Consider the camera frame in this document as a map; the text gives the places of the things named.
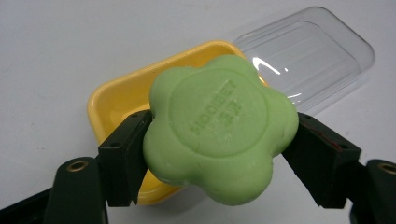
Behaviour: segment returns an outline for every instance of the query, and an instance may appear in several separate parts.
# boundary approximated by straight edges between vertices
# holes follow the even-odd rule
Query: plastic container
[[[355,90],[375,60],[360,36],[322,7],[310,7],[234,41],[269,86],[310,115]]]
[[[245,57],[262,79],[288,95],[300,112],[313,115],[359,87],[363,71],[375,57],[362,38],[320,7],[241,35],[234,43],[207,42],[100,86],[88,102],[90,123],[99,144],[128,115],[149,108],[151,83],[170,67],[199,67],[223,54]],[[148,172],[138,202],[157,203],[178,190]]]

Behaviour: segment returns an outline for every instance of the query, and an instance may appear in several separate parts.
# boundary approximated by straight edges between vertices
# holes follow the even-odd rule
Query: white surface
[[[396,2],[0,1],[0,208],[51,186],[63,162],[95,156],[86,102],[103,82],[212,39],[233,41],[306,7],[326,7],[375,50],[368,83],[316,118],[396,161]],[[110,223],[348,223],[315,205],[282,157],[255,202],[227,207],[190,188],[155,206],[109,208]]]

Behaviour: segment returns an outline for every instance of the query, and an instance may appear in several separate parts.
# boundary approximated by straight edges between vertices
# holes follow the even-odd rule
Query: transparent lid
[[[367,42],[322,7],[307,8],[234,43],[271,87],[311,115],[358,88],[375,59]]]

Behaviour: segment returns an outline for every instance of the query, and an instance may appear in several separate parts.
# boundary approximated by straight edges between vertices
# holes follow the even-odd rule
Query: screw hole
[[[378,168],[391,175],[396,175],[396,166],[388,163],[378,164]]]
[[[87,167],[87,166],[88,166],[87,161],[75,161],[67,166],[67,171],[68,172],[78,172],[78,171],[85,169],[85,167]]]

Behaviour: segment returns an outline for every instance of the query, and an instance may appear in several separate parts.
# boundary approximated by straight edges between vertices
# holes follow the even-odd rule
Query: green soap
[[[154,121],[143,150],[150,171],[164,183],[200,186],[228,205],[248,203],[267,188],[273,157],[298,127],[291,101],[234,55],[164,71],[149,102]]]

